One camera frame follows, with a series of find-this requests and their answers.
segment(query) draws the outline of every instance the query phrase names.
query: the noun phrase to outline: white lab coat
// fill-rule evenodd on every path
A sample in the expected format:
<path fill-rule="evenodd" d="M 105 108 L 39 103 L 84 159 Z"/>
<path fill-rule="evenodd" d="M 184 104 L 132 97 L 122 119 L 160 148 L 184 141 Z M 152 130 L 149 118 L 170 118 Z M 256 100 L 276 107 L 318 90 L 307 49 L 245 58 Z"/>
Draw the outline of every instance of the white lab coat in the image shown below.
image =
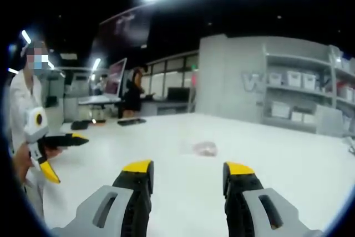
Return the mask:
<path fill-rule="evenodd" d="M 42 106 L 42 86 L 36 76 L 33 76 L 32 95 L 27 88 L 23 71 L 12 79 L 10 85 L 10 126 L 13 149 L 16 152 L 22 143 L 26 141 L 24 125 L 26 111 Z M 44 176 L 34 167 L 30 168 L 26 176 L 26 190 L 28 198 L 36 213 L 43 218 L 43 185 Z"/>

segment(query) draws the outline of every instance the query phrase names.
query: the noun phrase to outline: white tabletop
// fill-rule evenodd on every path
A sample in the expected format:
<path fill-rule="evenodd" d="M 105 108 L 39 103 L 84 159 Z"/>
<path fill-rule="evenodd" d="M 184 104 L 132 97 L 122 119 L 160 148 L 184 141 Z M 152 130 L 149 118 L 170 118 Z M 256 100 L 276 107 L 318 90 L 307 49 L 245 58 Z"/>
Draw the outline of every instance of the white tabletop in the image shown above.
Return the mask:
<path fill-rule="evenodd" d="M 121 98 L 114 95 L 92 95 L 90 97 L 79 98 L 79 105 L 100 105 L 100 104 L 115 104 L 121 102 Z"/>
<path fill-rule="evenodd" d="M 355 184 L 355 157 L 337 138 L 199 114 L 149 117 L 121 127 L 116 120 L 85 131 L 90 142 L 72 147 L 52 166 L 61 183 L 44 188 L 50 228 L 66 226 L 76 208 L 102 185 L 112 185 L 123 166 L 152 159 L 152 211 L 147 236 L 228 236 L 222 165 L 251 167 L 300 212 L 310 229 L 326 230 Z M 70 124 L 62 131 L 69 132 Z M 214 158 L 194 155 L 192 145 L 212 141 Z"/>

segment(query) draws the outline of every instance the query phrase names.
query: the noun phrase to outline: white storage bin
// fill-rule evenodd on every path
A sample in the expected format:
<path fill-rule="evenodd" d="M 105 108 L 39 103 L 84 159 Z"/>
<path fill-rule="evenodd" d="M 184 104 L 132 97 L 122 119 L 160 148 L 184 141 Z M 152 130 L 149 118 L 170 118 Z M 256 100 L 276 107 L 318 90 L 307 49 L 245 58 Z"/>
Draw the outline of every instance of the white storage bin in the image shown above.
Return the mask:
<path fill-rule="evenodd" d="M 268 83 L 272 85 L 281 85 L 282 81 L 282 74 L 281 73 L 276 73 L 276 72 L 271 72 L 268 75 Z"/>
<path fill-rule="evenodd" d="M 307 90 L 316 90 L 316 76 L 314 74 L 302 73 L 303 87 Z"/>
<path fill-rule="evenodd" d="M 291 107 L 286 103 L 273 101 L 271 104 L 271 115 L 273 117 L 288 119 L 290 111 Z"/>
<path fill-rule="evenodd" d="M 291 113 L 291 120 L 293 122 L 302 122 L 303 120 L 303 113 L 301 112 L 296 112 L 296 111 L 292 111 Z"/>
<path fill-rule="evenodd" d="M 287 71 L 287 85 L 293 87 L 301 87 L 301 73 L 292 70 Z"/>
<path fill-rule="evenodd" d="M 303 122 L 306 124 L 314 124 L 315 123 L 315 116 L 312 114 L 304 114 L 303 115 Z"/>
<path fill-rule="evenodd" d="M 343 86 L 339 88 L 339 96 L 345 100 L 348 101 L 353 101 L 354 99 L 354 90 L 353 88 L 349 87 L 349 86 Z"/>

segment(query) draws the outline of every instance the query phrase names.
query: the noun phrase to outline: black object on table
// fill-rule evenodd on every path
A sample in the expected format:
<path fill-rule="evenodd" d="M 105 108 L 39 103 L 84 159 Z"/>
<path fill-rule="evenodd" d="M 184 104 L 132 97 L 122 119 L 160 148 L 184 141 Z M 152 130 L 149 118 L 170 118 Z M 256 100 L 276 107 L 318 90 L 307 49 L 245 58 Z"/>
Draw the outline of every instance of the black object on table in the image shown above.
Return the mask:
<path fill-rule="evenodd" d="M 189 95 L 190 95 L 190 88 L 169 87 L 166 100 L 188 102 Z"/>
<path fill-rule="evenodd" d="M 153 100 L 153 94 L 147 94 L 147 95 L 145 96 L 145 98 L 143 98 L 143 100 L 152 101 L 152 100 Z"/>
<path fill-rule="evenodd" d="M 129 125 L 137 125 L 145 122 L 146 122 L 145 119 L 129 119 L 129 120 L 121 120 L 118 121 L 117 123 L 121 126 L 129 126 Z"/>
<path fill-rule="evenodd" d="M 86 130 L 89 126 L 89 122 L 87 120 L 76 120 L 72 123 L 70 127 L 72 130 Z"/>

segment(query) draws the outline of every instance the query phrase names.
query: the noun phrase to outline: desk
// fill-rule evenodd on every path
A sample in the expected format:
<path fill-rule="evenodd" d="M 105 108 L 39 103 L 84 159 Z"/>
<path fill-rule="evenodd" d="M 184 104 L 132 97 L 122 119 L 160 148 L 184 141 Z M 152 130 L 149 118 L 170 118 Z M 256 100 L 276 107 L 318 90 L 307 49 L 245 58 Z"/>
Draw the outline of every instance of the desk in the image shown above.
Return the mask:
<path fill-rule="evenodd" d="M 44 188 L 50 228 L 67 225 L 88 196 L 112 185 L 123 166 L 144 159 L 154 160 L 147 234 L 154 237 L 228 236 L 222 194 L 227 160 L 250 166 L 265 188 L 274 188 L 298 208 L 300 221 L 310 229 L 326 230 L 354 186 L 355 157 L 337 138 L 201 114 L 146 120 L 127 127 L 116 120 L 89 127 L 80 132 L 89 143 L 52 159 L 62 182 Z M 69 130 L 70 124 L 63 124 L 62 131 Z M 216 143 L 216 157 L 186 153 L 203 141 Z"/>
<path fill-rule="evenodd" d="M 169 100 L 142 100 L 141 117 L 187 113 L 187 102 Z"/>
<path fill-rule="evenodd" d="M 106 95 L 92 95 L 90 97 L 84 97 L 78 99 L 79 105 L 108 105 L 117 104 L 121 102 L 119 97 L 107 97 Z"/>

